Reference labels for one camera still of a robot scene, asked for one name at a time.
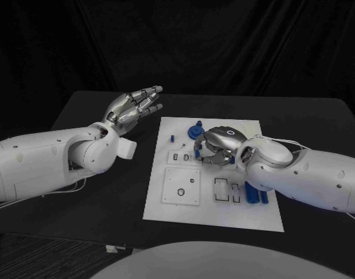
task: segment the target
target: white robotic arm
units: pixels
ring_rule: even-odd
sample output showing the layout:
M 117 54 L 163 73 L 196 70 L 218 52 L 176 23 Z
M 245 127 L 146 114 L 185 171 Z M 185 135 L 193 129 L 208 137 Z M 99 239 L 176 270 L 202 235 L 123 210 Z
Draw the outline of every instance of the white robotic arm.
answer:
M 225 164 L 235 157 L 238 172 L 261 191 L 277 190 L 288 198 L 319 208 L 355 213 L 355 158 L 303 149 L 290 152 L 271 138 L 247 139 L 231 127 L 215 127 L 196 140 L 206 140 L 224 152 L 222 160 L 198 158 L 203 163 Z
M 89 127 L 1 141 L 0 202 L 43 195 L 105 172 L 117 156 L 131 159 L 137 143 L 120 136 L 143 116 L 161 108 L 161 104 L 150 106 L 161 90 L 156 86 L 123 94 L 111 103 L 102 122 Z

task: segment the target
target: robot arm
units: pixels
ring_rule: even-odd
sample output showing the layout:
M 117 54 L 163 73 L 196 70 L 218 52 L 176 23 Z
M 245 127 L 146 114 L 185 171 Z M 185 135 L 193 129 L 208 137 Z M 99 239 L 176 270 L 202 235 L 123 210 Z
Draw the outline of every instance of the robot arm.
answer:
M 161 87 L 123 94 L 102 122 L 89 127 L 22 135 L 0 142 L 0 202 L 30 198 L 108 170 L 115 157 L 131 159 L 137 143 L 120 136 L 161 105 Z
M 319 208 L 355 213 L 355 158 L 310 149 L 291 153 L 268 137 L 247 140 L 229 127 L 212 128 L 203 138 L 232 153 L 238 172 L 258 190 L 274 189 Z

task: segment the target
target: white board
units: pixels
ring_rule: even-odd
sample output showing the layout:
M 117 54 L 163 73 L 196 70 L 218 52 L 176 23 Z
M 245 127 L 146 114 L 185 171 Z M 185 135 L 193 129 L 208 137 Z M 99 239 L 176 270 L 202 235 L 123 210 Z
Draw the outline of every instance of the white board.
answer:
M 239 130 L 248 138 L 261 134 L 257 120 L 161 118 L 143 219 L 284 232 L 274 190 L 268 192 L 268 204 L 261 202 L 247 203 L 245 177 L 235 171 L 235 164 L 216 166 L 195 161 L 195 140 L 187 136 L 187 129 L 196 125 L 198 120 L 202 121 L 205 131 L 216 126 L 229 126 Z M 205 144 L 200 153 L 202 156 L 212 156 Z M 166 182 L 166 170 L 173 168 L 185 169 L 183 172 L 187 176 L 193 174 L 189 170 L 199 171 L 199 199 L 190 199 L 190 201 L 179 199 L 176 193 L 180 188 L 176 189 L 176 187 L 182 184 L 174 181 L 170 186 Z M 228 201 L 215 200 L 215 178 L 228 180 L 226 192 L 222 193 L 231 195 Z M 166 195 L 166 198 L 172 196 L 174 202 L 173 200 L 172 202 L 161 202 L 163 195 Z

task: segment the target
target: robotic hand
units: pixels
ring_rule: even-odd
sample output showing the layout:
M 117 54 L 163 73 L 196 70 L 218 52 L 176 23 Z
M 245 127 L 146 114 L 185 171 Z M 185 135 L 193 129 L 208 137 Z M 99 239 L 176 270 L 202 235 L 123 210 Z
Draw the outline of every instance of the robotic hand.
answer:
M 20 135 L 0 142 L 0 202 L 43 195 L 105 172 L 118 157 L 131 159 L 137 143 L 121 138 L 151 106 L 163 88 L 123 94 L 101 122 L 89 127 Z
M 310 149 L 290 150 L 277 142 L 291 141 L 245 135 L 231 127 L 213 127 L 195 142 L 205 141 L 212 157 L 203 163 L 225 165 L 235 157 L 236 171 L 261 191 L 277 190 L 319 208 L 355 213 L 355 158 Z

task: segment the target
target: blue connector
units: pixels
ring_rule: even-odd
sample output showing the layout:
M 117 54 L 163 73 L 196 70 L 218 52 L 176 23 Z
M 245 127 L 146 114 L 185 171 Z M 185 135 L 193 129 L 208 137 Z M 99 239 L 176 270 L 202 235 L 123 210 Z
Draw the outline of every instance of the blue connector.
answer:
M 189 136 L 192 139 L 196 140 L 198 136 L 199 136 L 200 134 L 203 134 L 203 133 L 205 133 L 205 131 L 203 131 L 203 128 L 202 128 L 202 121 L 198 121 L 198 122 L 196 122 L 196 125 L 192 126 L 192 127 L 189 128 L 189 130 L 187 130 L 187 136 Z
M 264 204 L 270 203 L 267 192 L 265 191 L 260 191 L 260 193 L 261 193 L 261 201 L 262 201 L 262 203 Z
M 245 182 L 245 195 L 247 195 L 247 202 L 248 203 L 258 203 L 260 202 L 260 195 L 258 190 Z

